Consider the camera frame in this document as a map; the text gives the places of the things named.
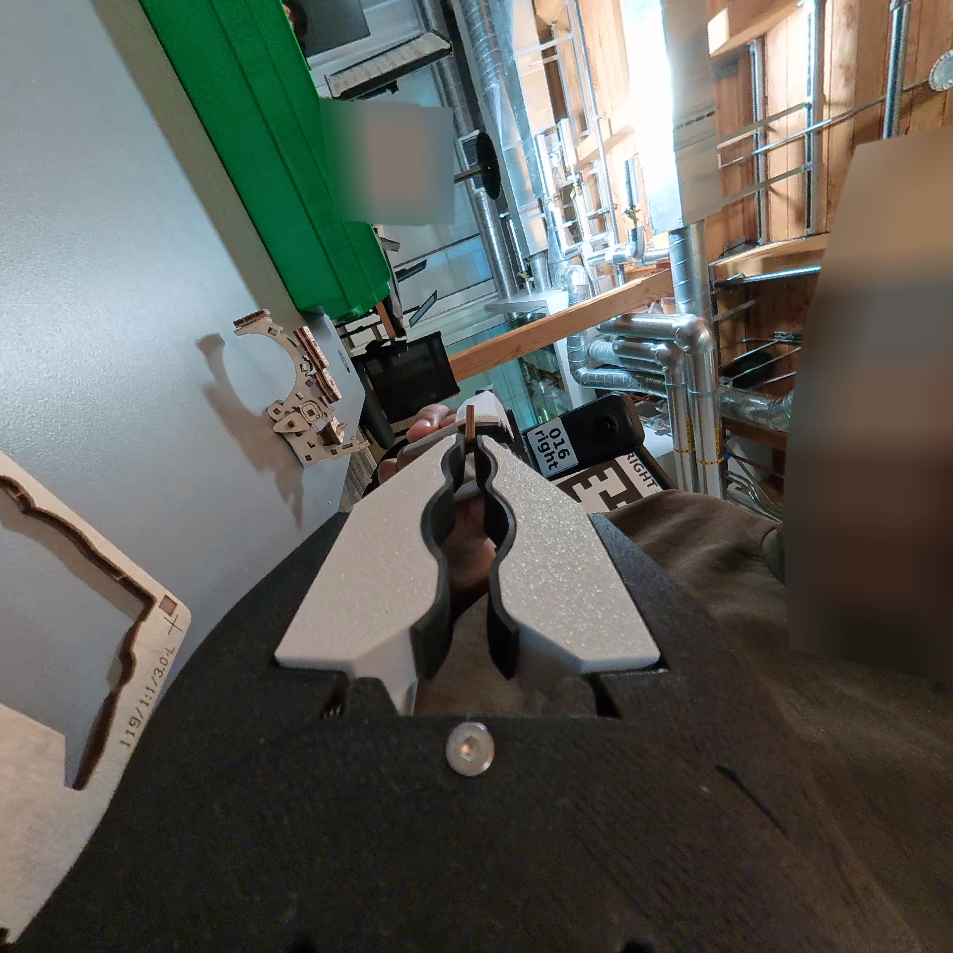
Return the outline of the black round disc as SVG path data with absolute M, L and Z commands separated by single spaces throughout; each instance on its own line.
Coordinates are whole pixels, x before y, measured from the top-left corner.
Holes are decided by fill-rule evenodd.
M 454 176 L 454 183 L 478 180 L 478 187 L 486 192 L 490 200 L 497 201 L 501 194 L 502 183 L 492 138 L 483 130 L 479 130 L 460 142 L 464 146 L 471 145 L 474 147 L 476 165 L 457 173 Z

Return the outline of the silver vertical duct pipe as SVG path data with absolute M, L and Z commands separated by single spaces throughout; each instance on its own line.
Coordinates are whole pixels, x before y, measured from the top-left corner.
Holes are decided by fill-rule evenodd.
M 668 240 L 677 313 L 710 320 L 712 302 L 704 219 L 671 230 Z

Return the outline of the wooden model assembly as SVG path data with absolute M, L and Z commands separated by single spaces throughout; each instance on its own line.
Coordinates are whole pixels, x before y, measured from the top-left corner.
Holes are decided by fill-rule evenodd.
M 369 448 L 368 439 L 347 438 L 347 426 L 335 413 L 342 399 L 330 364 L 313 332 L 307 327 L 286 332 L 259 310 L 233 322 L 238 336 L 258 335 L 272 340 L 292 360 L 294 385 L 285 399 L 272 403 L 267 414 L 272 430 L 284 437 L 302 467 L 324 460 L 344 459 Z

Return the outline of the spiral ventilation duct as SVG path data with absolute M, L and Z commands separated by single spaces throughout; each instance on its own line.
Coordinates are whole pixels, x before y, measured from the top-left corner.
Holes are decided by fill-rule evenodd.
M 522 265 L 531 267 L 533 255 L 545 251 L 534 232 L 539 204 L 524 149 L 518 117 L 517 74 L 512 54 L 505 49 L 500 2 L 454 1 L 483 127 L 494 143 L 501 191 L 513 224 Z

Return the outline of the black monitor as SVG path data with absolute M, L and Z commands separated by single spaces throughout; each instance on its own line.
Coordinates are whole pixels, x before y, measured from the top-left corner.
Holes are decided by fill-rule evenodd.
M 366 373 L 389 423 L 459 394 L 440 332 L 412 341 L 372 342 L 355 363 Z

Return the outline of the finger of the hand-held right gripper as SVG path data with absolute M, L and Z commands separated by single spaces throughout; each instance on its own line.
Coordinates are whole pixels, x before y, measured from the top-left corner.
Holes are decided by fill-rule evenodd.
M 494 393 L 477 393 L 456 411 L 456 426 L 464 428 L 467 417 L 476 418 L 477 438 L 490 437 L 503 445 L 512 445 L 514 432 L 509 413 Z
M 440 443 L 440 441 L 448 437 L 462 437 L 464 433 L 464 428 L 441 428 L 434 434 L 426 435 L 422 440 L 408 443 L 408 445 L 402 449 L 402 460 L 408 464 L 411 460 L 417 459 L 427 453 Z M 455 492 L 456 501 L 467 501 L 482 493 L 477 482 L 474 455 L 468 453 L 464 460 L 463 476 Z

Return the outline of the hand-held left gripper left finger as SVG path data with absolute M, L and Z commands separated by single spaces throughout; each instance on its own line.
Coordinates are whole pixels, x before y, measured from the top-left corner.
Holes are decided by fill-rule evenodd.
M 420 680 L 452 639 L 449 569 L 456 523 L 457 439 L 440 439 L 359 502 L 275 650 L 283 667 L 382 682 L 411 715 Z

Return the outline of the silver elbow pipe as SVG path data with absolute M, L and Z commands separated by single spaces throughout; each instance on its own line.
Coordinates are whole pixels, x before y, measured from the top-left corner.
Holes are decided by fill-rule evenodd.
M 696 315 L 626 315 L 598 326 L 624 340 L 678 346 L 687 367 L 687 394 L 699 492 L 725 499 L 721 409 L 711 321 Z
M 622 338 L 590 340 L 578 333 L 566 339 L 566 350 L 570 373 L 583 387 L 666 399 L 673 452 L 679 462 L 687 461 L 694 443 L 684 356 L 678 346 Z

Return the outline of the laser-cut plywood sheet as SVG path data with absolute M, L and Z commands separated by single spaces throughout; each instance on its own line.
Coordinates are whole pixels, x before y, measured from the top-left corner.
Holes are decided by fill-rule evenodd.
M 17 939 L 99 825 L 169 681 L 192 624 L 186 604 L 5 453 L 2 488 L 30 517 L 63 530 L 86 559 L 145 606 L 120 643 L 118 685 L 93 724 L 74 784 L 66 741 L 2 705 L 2 927 Z

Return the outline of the wooden wall ledge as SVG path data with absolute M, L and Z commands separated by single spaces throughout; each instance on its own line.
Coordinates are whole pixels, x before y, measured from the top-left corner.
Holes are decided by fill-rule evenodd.
M 785 239 L 758 245 L 750 250 L 722 257 L 710 267 L 714 283 L 733 274 L 759 274 L 775 270 L 822 264 L 829 232 L 797 239 Z

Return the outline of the flexible foil duct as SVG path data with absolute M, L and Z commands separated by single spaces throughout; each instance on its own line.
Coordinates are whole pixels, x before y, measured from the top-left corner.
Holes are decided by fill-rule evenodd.
M 722 386 L 719 390 L 723 417 L 784 434 L 790 425 L 793 397 L 793 391 L 783 397 L 772 397 L 731 386 Z

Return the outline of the green plastic crate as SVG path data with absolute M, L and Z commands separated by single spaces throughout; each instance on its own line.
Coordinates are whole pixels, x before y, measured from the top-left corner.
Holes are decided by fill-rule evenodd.
M 140 4 L 296 308 L 375 310 L 389 262 L 370 224 L 334 215 L 324 101 L 282 3 Z

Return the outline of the silver rectangular duct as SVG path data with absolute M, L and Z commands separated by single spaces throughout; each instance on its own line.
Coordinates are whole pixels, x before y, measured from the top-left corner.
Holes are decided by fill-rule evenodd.
M 659 13 L 663 101 L 647 189 L 653 230 L 671 232 L 719 212 L 723 197 L 707 5 L 663 1 Z

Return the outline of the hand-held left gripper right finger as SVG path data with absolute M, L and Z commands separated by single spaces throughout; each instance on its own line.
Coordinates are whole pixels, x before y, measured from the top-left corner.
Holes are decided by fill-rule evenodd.
M 507 679 L 648 669 L 661 650 L 592 518 L 489 436 L 475 446 L 489 575 L 490 655 Z

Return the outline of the grey desk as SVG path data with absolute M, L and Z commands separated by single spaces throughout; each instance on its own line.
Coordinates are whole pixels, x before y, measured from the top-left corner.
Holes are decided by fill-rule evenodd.
M 2 2 L 2 451 L 182 600 L 171 680 L 340 509 L 265 410 L 302 318 L 138 2 Z

